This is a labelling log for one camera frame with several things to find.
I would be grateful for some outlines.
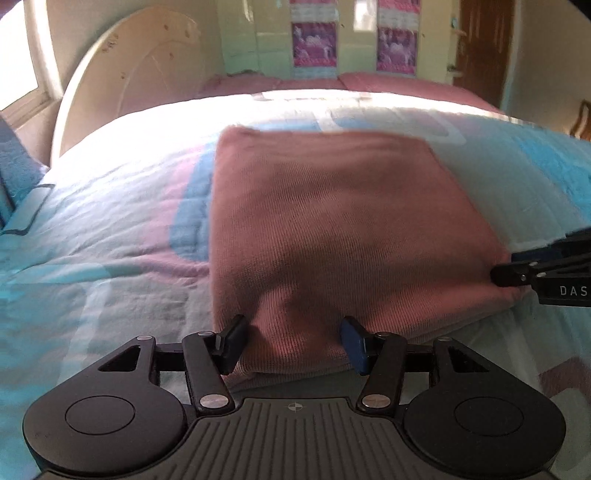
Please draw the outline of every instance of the pink bedding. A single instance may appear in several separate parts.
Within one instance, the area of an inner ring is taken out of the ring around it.
[[[520,295],[491,283],[510,254],[423,140],[229,128],[212,195],[215,328],[252,326],[230,384],[342,367],[345,315],[426,340]]]
[[[259,73],[243,73],[229,77],[214,77],[201,90],[199,98],[212,96],[254,94],[270,90],[337,89],[353,92],[389,92],[429,100],[469,105],[490,112],[502,113],[468,90],[407,77],[378,73],[344,73],[338,79],[281,80]]]

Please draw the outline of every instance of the headboard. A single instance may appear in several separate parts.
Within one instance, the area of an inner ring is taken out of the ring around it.
[[[195,98],[223,73],[221,51],[188,16],[148,7],[108,29],[86,53],[57,116],[53,164],[84,137],[127,113]]]

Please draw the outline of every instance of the sunlit bedspread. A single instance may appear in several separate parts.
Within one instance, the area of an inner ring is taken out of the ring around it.
[[[235,124],[424,138],[513,251],[591,224],[591,144],[473,107],[305,90],[118,119],[64,155],[0,236],[0,480],[38,472],[20,431],[37,397],[136,335],[177,342],[210,325],[212,165]],[[569,480],[591,475],[590,314],[530,294],[452,334],[560,406],[568,434],[553,472]],[[297,385],[314,394],[318,380]],[[178,378],[165,386],[186,395]]]

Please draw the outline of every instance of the metal pin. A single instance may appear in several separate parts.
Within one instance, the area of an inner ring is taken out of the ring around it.
[[[390,399],[386,395],[372,394],[366,395],[361,400],[361,403],[367,408],[386,408],[390,405]]]
[[[199,400],[202,407],[205,408],[222,408],[230,403],[230,400],[225,395],[218,393],[212,393],[210,395],[204,395]]]

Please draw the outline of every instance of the wooden door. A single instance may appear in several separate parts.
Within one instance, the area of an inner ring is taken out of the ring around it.
[[[513,32],[514,0],[462,0],[457,69],[464,87],[499,107]]]

